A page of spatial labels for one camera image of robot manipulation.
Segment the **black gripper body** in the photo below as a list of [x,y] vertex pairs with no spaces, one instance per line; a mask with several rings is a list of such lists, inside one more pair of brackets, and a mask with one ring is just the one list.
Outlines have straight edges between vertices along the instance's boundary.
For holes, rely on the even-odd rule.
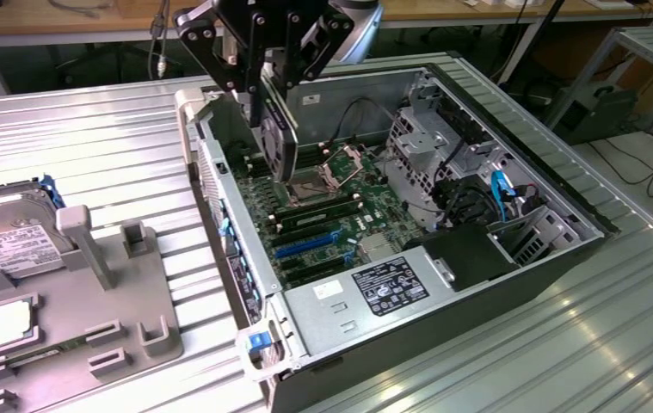
[[339,10],[328,1],[213,1],[212,9],[227,24],[255,22],[289,22],[291,15],[299,22],[331,22],[339,20]]

